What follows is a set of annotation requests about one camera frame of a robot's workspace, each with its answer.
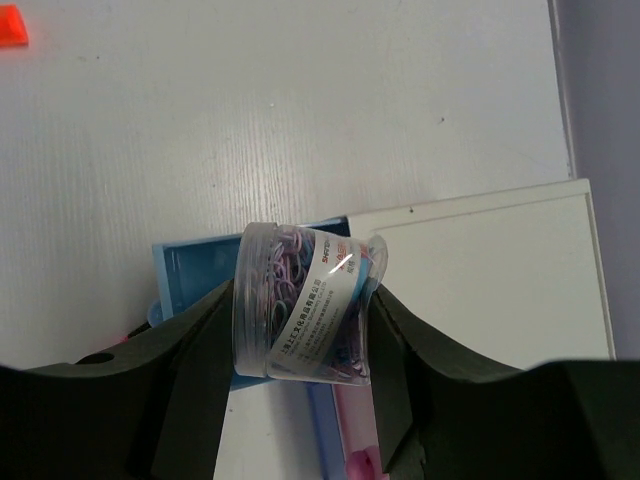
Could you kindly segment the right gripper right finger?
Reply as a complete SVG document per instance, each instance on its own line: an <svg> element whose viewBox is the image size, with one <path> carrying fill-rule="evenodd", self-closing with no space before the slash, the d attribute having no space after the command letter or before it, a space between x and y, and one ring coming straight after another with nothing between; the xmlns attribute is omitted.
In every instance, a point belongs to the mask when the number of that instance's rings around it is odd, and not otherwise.
<svg viewBox="0 0 640 480"><path fill-rule="evenodd" d="M391 292L368 308L382 469L393 479L635 479L639 365L520 370L427 324Z"/></svg>

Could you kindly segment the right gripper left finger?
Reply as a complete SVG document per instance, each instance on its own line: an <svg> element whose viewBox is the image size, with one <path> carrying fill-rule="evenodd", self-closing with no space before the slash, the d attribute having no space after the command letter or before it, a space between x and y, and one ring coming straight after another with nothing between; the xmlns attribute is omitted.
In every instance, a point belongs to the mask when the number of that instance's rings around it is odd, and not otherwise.
<svg viewBox="0 0 640 480"><path fill-rule="evenodd" d="M1 370L5 479L210 479L233 376L233 285L80 361Z"/></svg>

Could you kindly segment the pink drawer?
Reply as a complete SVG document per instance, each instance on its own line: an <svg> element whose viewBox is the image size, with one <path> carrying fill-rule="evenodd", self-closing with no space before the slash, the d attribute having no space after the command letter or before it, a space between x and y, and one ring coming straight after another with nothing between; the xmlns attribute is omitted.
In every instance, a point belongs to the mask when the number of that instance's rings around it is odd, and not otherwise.
<svg viewBox="0 0 640 480"><path fill-rule="evenodd" d="M333 386L347 479L388 479L382 472L372 391Z"/></svg>

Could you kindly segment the small light blue drawer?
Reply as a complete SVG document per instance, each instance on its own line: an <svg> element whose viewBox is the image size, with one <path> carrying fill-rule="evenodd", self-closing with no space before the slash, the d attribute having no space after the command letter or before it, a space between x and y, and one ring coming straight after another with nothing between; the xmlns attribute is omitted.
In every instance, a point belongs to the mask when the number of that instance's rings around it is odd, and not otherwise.
<svg viewBox="0 0 640 480"><path fill-rule="evenodd" d="M301 226L350 237L348 223L343 217ZM165 319L185 312L221 284L234 280L242 234L154 246L160 304ZM238 389L268 380L271 379L241 376L236 372L231 386Z"/></svg>

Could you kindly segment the white drawer organizer box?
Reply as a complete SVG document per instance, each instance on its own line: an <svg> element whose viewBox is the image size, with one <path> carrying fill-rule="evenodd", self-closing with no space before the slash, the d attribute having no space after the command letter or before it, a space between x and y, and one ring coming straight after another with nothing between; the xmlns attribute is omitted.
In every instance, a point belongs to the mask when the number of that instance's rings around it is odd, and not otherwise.
<svg viewBox="0 0 640 480"><path fill-rule="evenodd" d="M424 322L519 368L616 356L591 187L572 180L352 215L388 247L384 287Z"/></svg>

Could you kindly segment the clear jar of paperclips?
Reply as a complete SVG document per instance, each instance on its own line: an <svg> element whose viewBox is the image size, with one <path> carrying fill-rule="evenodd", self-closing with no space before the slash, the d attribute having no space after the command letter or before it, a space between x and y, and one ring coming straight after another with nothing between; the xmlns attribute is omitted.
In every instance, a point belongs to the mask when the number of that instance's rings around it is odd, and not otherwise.
<svg viewBox="0 0 640 480"><path fill-rule="evenodd" d="M368 307L388 262L385 240L251 223L233 291L233 356L241 376L367 385Z"/></svg>

